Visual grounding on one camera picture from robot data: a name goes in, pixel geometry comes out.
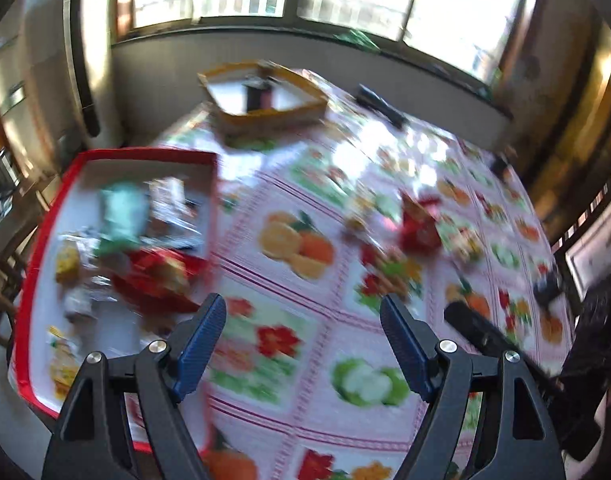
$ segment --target green package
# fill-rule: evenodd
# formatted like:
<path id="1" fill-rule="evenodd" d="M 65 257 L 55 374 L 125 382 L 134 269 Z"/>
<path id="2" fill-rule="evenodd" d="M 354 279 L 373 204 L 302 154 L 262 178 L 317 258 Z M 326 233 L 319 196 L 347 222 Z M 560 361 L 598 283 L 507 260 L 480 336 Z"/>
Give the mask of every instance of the green package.
<path id="1" fill-rule="evenodd" d="M 101 194 L 103 227 L 95 256 L 138 249 L 150 211 L 146 190 L 133 182 L 117 182 Z"/>

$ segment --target silver screw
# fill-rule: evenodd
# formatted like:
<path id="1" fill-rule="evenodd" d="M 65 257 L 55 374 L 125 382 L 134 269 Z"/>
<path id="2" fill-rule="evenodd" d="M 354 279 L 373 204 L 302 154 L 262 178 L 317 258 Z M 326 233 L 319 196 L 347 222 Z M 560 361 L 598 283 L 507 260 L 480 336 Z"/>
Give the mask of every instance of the silver screw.
<path id="1" fill-rule="evenodd" d="M 157 339 L 156 341 L 152 341 L 150 345 L 148 345 L 148 350 L 150 350 L 153 354 L 158 354 L 160 352 L 163 352 L 167 347 L 168 345 L 165 341 Z"/>
<path id="2" fill-rule="evenodd" d="M 102 360 L 101 352 L 90 352 L 88 356 L 86 357 L 86 361 L 89 362 L 91 365 L 98 363 L 101 360 Z"/>
<path id="3" fill-rule="evenodd" d="M 444 339 L 439 343 L 439 348 L 447 354 L 452 354 L 457 351 L 457 343 L 450 341 L 450 339 Z"/>
<path id="4" fill-rule="evenodd" d="M 521 357 L 514 350 L 508 350 L 505 352 L 506 361 L 511 363 L 518 363 L 521 361 Z"/>

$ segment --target red snack package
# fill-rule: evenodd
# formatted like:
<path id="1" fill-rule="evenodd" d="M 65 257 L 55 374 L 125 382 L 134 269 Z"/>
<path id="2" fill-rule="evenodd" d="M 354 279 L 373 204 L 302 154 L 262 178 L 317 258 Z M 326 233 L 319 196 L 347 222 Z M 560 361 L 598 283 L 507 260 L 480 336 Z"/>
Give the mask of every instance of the red snack package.
<path id="1" fill-rule="evenodd" d="M 436 220 L 418 202 L 403 192 L 403 226 L 399 246 L 404 253 L 430 254 L 441 247 Z M 436 205 L 440 199 L 425 199 L 426 205 Z"/>
<path id="2" fill-rule="evenodd" d="M 130 254 L 126 277 L 113 275 L 112 285 L 141 314 L 196 312 L 199 305 L 185 294 L 189 282 L 202 274 L 207 261 L 170 249 L 143 249 Z"/>

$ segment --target gray wall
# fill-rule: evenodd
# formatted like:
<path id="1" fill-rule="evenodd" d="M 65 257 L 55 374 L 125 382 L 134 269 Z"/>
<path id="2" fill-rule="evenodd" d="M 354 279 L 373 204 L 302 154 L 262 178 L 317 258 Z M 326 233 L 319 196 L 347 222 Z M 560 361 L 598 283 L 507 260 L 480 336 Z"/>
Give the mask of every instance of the gray wall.
<path id="1" fill-rule="evenodd" d="M 508 126 L 469 91 L 383 56 L 291 34 L 210 31 L 113 46 L 119 114 L 132 143 L 150 142 L 199 103 L 197 72 L 254 59 L 308 68 L 351 92 L 365 84 L 401 110 L 484 148 L 496 146 Z"/>

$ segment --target tablecloth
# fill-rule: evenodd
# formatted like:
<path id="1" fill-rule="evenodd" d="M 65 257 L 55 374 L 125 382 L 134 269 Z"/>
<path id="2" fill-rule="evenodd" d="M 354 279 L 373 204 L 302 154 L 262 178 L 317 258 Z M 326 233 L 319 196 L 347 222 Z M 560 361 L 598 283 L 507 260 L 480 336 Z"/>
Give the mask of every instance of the tablecloth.
<path id="1" fill-rule="evenodd" d="M 554 320 L 540 315 L 531 287 L 553 256 L 514 171 L 502 184 L 489 153 L 412 117 L 397 131 L 323 78 L 300 73 L 329 95 L 322 124 L 223 139 L 199 105 L 158 140 L 222 158 L 215 288 L 229 317 L 208 372 L 215 446 L 244 453 L 263 480 L 387 480 L 426 404 L 405 386 L 380 327 L 372 269 L 343 237 L 358 184 L 377 196 L 369 227 L 381 243 L 401 221 L 400 190 L 441 197 L 439 222 L 481 235 L 485 257 L 465 271 L 444 250 L 405 263 L 408 307 L 439 338 L 473 351 L 442 315 L 463 299 L 556 373 L 572 344 L 567 304 L 554 301 Z M 284 254 L 294 230 L 299 254 Z M 480 402 L 471 394 L 449 478 L 467 461 Z"/>

